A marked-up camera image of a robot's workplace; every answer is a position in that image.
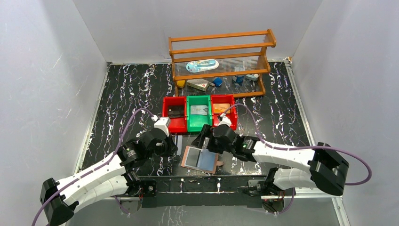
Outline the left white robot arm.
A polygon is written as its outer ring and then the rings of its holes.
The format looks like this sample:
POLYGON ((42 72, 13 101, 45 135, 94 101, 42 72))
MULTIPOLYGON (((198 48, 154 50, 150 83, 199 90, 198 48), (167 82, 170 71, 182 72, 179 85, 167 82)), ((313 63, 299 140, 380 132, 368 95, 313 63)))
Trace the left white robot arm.
POLYGON ((141 180, 134 170, 154 155, 168 157, 177 151, 170 123, 168 117, 161 117, 151 130, 127 141, 115 154, 70 177, 44 181, 40 202, 48 225, 60 226, 82 208, 111 196, 154 196, 156 183, 141 180))

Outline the pink leather card holder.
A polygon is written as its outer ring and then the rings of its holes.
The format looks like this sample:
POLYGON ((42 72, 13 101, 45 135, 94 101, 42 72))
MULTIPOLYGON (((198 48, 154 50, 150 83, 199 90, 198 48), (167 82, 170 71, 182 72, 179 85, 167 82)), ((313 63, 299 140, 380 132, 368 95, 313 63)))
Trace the pink leather card holder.
POLYGON ((220 161, 218 158, 218 153, 210 152, 208 149, 186 146, 181 166, 183 168, 215 174, 216 168, 224 165, 224 161, 220 161))

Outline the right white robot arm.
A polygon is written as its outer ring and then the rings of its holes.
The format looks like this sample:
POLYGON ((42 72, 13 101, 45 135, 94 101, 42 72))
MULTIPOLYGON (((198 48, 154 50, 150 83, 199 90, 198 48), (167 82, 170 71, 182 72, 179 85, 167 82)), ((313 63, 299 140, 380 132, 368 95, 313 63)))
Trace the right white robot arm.
POLYGON ((277 195, 291 188, 317 188, 329 195, 343 195, 349 163, 328 145, 295 147, 240 136, 226 123, 205 124, 192 141, 196 148, 213 153, 229 152, 241 161, 273 163, 265 181, 248 185, 248 194, 277 195))

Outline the white credit card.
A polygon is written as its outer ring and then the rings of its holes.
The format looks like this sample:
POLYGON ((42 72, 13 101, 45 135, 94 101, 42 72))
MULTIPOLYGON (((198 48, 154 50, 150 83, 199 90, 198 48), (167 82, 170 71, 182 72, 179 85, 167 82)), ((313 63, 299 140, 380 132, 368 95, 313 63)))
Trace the white credit card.
POLYGON ((182 143, 183 143, 183 136, 182 135, 176 136, 176 146, 177 146, 176 155, 182 154, 182 146, 183 146, 182 143))

